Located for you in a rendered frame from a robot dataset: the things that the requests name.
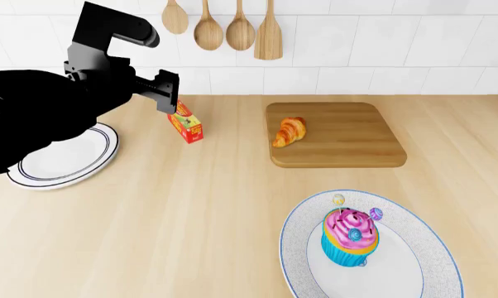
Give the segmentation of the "pink frosted blue cupcake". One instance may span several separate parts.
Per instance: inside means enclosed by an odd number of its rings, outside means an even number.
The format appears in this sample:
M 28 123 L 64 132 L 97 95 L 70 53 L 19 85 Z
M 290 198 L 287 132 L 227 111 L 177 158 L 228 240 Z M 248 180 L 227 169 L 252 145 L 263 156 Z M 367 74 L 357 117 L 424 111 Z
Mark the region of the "pink frosted blue cupcake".
M 345 201 L 343 195 L 333 196 L 337 208 L 323 218 L 321 247 L 329 260 L 342 267 L 364 267 L 380 242 L 375 221 L 383 218 L 383 212 L 372 208 L 363 213 L 346 207 Z

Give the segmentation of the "white plate blue speckled rim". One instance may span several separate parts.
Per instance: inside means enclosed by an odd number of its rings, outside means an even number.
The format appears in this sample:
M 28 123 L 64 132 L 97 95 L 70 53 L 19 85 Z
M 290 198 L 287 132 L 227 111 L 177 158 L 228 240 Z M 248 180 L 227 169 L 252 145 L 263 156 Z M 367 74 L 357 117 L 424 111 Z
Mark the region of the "white plate blue speckled rim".
M 379 208 L 381 242 L 357 267 L 332 262 L 321 245 L 323 218 L 343 195 L 348 208 Z M 280 233 L 280 265 L 294 298 L 465 298 L 457 264 L 418 216 L 379 195 L 327 190 L 291 210 Z

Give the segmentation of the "golden croissant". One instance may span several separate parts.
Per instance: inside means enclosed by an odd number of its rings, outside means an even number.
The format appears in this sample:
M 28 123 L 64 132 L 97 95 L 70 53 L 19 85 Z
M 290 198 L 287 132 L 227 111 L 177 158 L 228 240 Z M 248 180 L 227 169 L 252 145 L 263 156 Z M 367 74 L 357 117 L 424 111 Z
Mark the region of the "golden croissant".
M 306 135 L 305 120 L 303 118 L 284 118 L 280 122 L 280 129 L 272 142 L 274 148 L 283 148 L 301 140 Z

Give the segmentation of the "red yellow cardboard box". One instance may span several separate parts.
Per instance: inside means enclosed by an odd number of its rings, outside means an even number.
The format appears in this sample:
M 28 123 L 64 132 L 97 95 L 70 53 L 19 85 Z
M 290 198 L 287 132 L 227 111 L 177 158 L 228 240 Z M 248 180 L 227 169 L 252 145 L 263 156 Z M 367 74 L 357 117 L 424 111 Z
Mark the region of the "red yellow cardboard box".
M 175 113 L 169 114 L 167 118 L 187 143 L 204 138 L 202 123 L 181 101 L 178 101 Z

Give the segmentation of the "flat wooden spatula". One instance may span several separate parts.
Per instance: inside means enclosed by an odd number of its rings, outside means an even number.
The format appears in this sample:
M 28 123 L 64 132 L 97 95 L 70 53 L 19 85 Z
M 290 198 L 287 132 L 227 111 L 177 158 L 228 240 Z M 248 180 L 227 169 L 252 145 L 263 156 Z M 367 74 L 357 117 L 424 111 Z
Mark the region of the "flat wooden spatula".
M 275 19 L 274 0 L 267 0 L 266 16 L 257 29 L 254 58 L 277 60 L 283 56 L 282 31 Z

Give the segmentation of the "large wooden spoon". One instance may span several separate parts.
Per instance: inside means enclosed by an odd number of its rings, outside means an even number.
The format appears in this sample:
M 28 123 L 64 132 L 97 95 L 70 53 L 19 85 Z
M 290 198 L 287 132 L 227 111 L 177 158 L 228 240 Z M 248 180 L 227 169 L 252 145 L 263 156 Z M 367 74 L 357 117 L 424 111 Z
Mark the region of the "large wooden spoon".
M 237 10 L 235 17 L 227 27 L 227 43 L 236 51 L 249 49 L 255 40 L 255 30 L 252 24 L 246 19 L 243 12 L 242 0 L 237 0 Z
M 194 41 L 204 50 L 213 51 L 223 43 L 223 29 L 213 19 L 208 9 L 208 0 L 202 0 L 203 13 L 194 28 Z

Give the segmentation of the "small round wooden spoon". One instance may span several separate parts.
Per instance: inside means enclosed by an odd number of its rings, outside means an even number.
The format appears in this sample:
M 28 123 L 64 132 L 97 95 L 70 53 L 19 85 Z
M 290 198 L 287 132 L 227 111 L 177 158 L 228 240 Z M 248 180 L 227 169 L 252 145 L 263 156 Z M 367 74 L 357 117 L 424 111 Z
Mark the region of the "small round wooden spoon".
M 188 15 L 176 0 L 167 0 L 161 19 L 165 29 L 172 34 L 183 34 L 188 29 Z

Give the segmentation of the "white plate dark rim lines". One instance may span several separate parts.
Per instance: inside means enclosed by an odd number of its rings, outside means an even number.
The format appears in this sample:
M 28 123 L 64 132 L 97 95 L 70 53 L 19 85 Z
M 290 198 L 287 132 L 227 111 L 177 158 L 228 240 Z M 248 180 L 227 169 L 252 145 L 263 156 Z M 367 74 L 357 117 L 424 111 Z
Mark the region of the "white plate dark rim lines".
M 7 177 L 27 190 L 56 190 L 95 175 L 117 155 L 114 128 L 97 123 L 80 136 L 34 151 L 9 168 Z

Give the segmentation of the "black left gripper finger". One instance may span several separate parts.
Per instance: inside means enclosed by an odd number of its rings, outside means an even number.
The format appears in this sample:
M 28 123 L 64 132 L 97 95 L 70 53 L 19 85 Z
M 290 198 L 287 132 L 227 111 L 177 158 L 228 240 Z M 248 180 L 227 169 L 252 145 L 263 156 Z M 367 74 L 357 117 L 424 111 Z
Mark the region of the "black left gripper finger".
M 155 76 L 157 98 L 156 107 L 163 113 L 175 113 L 178 103 L 180 77 L 166 70 L 159 70 Z

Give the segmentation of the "wooden cutting board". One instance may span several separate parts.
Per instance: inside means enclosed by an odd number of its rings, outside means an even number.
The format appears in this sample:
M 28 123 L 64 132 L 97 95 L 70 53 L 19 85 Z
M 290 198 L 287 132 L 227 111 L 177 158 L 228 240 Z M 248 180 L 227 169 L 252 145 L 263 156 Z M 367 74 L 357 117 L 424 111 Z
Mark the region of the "wooden cutting board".
M 282 168 L 396 168 L 407 154 L 377 108 L 369 103 L 271 103 L 269 141 L 284 118 L 303 118 L 307 134 L 284 148 L 270 148 Z

